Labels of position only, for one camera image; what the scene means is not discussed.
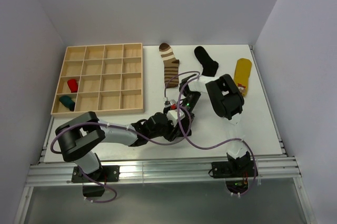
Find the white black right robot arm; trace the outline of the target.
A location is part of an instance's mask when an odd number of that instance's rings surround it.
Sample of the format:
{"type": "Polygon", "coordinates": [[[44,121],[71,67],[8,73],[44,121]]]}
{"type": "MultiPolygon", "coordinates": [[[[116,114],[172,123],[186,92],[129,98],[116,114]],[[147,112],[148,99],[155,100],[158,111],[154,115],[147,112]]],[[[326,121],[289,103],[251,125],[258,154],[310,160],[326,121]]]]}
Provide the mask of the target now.
{"type": "MultiPolygon", "coordinates": [[[[180,95],[185,97],[194,93],[207,93],[216,115],[222,119],[227,119],[234,129],[239,125],[244,98],[230,75],[224,74],[218,79],[199,74],[191,75],[182,80],[179,92],[180,95]]],[[[227,144],[227,166],[231,175],[238,177],[246,170],[246,167],[252,165],[254,175],[257,176],[255,156],[243,138],[231,138],[211,147],[200,147],[188,138],[182,127],[181,119],[178,119],[178,124],[188,143],[197,149],[211,150],[227,144]]]]}

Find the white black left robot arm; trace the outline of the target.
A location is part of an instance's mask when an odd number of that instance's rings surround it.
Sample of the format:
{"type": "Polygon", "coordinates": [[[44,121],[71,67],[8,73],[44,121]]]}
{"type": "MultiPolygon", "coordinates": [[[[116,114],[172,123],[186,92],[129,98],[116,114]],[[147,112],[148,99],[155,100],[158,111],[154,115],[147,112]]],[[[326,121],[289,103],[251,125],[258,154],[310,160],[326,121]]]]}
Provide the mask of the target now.
{"type": "Polygon", "coordinates": [[[65,162],[74,162],[83,176],[89,181],[97,181],[102,177],[103,167],[98,155],[93,149],[100,143],[116,143],[127,147],[140,147],[155,138],[163,137],[169,144],[185,133],[192,134],[191,125],[194,114],[181,112],[181,124],[173,116],[174,111],[157,112],[148,119],[135,123],[120,125],[109,124],[100,120],[93,111],[86,112],[55,130],[55,142],[60,146],[59,151],[65,162]]]}

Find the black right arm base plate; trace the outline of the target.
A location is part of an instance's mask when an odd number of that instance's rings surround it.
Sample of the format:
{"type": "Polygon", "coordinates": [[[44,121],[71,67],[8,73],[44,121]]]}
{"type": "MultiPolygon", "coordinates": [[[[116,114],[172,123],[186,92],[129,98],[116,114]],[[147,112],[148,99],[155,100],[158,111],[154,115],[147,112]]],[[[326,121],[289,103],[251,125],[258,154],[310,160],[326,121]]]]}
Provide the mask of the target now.
{"type": "Polygon", "coordinates": [[[211,173],[213,178],[249,178],[258,176],[259,173],[254,167],[253,161],[217,161],[211,163],[211,173]]]}

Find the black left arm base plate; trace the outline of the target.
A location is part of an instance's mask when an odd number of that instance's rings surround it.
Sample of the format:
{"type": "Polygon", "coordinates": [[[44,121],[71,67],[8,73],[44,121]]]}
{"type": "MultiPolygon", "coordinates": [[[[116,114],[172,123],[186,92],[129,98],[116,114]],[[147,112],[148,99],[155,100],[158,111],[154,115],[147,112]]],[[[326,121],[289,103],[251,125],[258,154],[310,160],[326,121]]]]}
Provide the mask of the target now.
{"type": "MultiPolygon", "coordinates": [[[[98,170],[88,174],[87,176],[98,182],[118,182],[120,175],[119,165],[104,165],[98,170]]],[[[78,166],[73,169],[71,178],[72,183],[87,183],[90,182],[85,178],[78,166]]]]}

